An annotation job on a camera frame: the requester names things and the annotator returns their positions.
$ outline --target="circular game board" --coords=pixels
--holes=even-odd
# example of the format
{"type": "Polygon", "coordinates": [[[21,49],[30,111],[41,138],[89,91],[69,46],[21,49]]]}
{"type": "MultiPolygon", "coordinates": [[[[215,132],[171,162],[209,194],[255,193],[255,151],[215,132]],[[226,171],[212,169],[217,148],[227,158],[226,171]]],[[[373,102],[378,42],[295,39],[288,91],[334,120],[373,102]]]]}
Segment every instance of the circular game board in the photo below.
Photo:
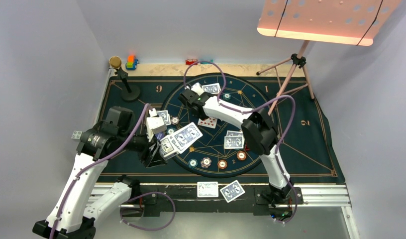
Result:
{"type": "MultiPolygon", "coordinates": [[[[230,94],[231,98],[229,102],[232,104],[242,107],[255,108],[265,103],[268,99],[262,92],[259,91],[259,89],[243,79],[226,74],[226,80],[227,86],[222,94],[230,94]]],[[[213,74],[199,75],[187,80],[187,83],[190,85],[193,85],[196,82],[199,82],[202,85],[213,83],[220,83],[221,87],[223,85],[222,77],[214,76],[213,74]]],[[[180,119],[179,124],[170,125],[168,127],[182,128],[191,122],[198,125],[199,119],[192,116],[191,113],[178,100],[178,96],[183,89],[184,87],[181,83],[169,94],[162,105],[161,110],[168,110],[171,117],[178,117],[178,119],[180,119]]],[[[244,161],[240,161],[237,159],[237,153],[239,150],[237,151],[235,149],[223,148],[224,137],[226,136],[227,130],[238,131],[239,129],[237,127],[218,120],[216,128],[209,128],[200,125],[198,128],[203,133],[203,137],[196,141],[184,153],[173,158],[175,162],[188,171],[212,178],[233,177],[248,172],[261,162],[259,156],[250,151],[246,152],[246,159],[244,161]],[[205,157],[209,157],[211,159],[211,165],[208,168],[203,168],[201,165],[201,161],[205,157]],[[188,162],[193,158],[198,161],[198,165],[195,168],[190,168],[188,166],[188,162]],[[226,168],[218,168],[218,162],[220,160],[226,161],[226,168]]]]}

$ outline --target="poker chip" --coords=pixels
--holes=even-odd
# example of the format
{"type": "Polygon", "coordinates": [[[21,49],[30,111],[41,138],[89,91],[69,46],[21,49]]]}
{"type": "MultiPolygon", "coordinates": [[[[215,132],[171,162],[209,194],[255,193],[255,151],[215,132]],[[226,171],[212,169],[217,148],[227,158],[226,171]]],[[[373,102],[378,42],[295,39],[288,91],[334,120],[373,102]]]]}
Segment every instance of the poker chip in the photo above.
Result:
{"type": "Polygon", "coordinates": [[[212,160],[210,158],[203,158],[200,163],[202,168],[209,168],[210,164],[212,164],[212,160]]]}
{"type": "Polygon", "coordinates": [[[175,132],[175,129],[174,128],[169,128],[167,132],[168,132],[168,134],[172,134],[172,133],[175,132]]]}
{"type": "Polygon", "coordinates": [[[189,168],[195,168],[195,167],[197,167],[197,160],[192,158],[189,161],[189,168]]]}
{"type": "Polygon", "coordinates": [[[247,155],[245,154],[244,151],[240,151],[237,153],[237,158],[240,161],[244,161],[247,158],[247,155]]]}
{"type": "Polygon", "coordinates": [[[226,93],[226,94],[223,95],[223,99],[226,100],[226,101],[229,101],[231,99],[231,95],[226,93]]]}
{"type": "Polygon", "coordinates": [[[225,160],[219,160],[219,162],[217,163],[217,167],[219,169],[225,169],[227,166],[226,161],[225,160]]]}
{"type": "Polygon", "coordinates": [[[172,117],[171,123],[173,125],[177,125],[180,122],[180,119],[178,117],[172,117]]]}

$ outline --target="round black base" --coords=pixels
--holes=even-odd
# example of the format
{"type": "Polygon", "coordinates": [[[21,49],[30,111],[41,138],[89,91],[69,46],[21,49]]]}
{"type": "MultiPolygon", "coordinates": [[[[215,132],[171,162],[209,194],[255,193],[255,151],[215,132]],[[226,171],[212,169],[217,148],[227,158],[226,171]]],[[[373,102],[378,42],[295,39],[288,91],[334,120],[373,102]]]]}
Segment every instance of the round black base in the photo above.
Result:
{"type": "Polygon", "coordinates": [[[131,88],[131,92],[128,92],[125,87],[122,88],[121,98],[125,102],[136,101],[140,96],[140,88],[136,85],[128,85],[131,88]]]}

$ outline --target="tripod clamp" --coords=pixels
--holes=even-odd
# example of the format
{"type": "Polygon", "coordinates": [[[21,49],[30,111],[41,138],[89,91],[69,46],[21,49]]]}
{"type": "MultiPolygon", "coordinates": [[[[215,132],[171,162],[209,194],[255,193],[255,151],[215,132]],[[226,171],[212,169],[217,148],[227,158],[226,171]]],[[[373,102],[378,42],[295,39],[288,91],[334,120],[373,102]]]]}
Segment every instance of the tripod clamp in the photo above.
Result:
{"type": "Polygon", "coordinates": [[[296,64],[300,69],[307,63],[305,57],[302,56],[301,58],[298,58],[296,53],[291,55],[291,60],[293,61],[293,64],[296,64]]]}

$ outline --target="black stand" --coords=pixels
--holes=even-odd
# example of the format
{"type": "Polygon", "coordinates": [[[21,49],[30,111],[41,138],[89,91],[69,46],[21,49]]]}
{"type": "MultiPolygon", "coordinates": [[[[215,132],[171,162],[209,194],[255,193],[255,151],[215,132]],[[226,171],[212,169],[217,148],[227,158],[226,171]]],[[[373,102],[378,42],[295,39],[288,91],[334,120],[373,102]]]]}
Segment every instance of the black stand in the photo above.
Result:
{"type": "Polygon", "coordinates": [[[125,102],[133,102],[136,101],[140,96],[140,88],[136,85],[130,85],[127,82],[128,73],[122,70],[121,68],[117,69],[115,72],[118,75],[118,78],[124,83],[124,87],[122,88],[121,98],[125,102]]]}

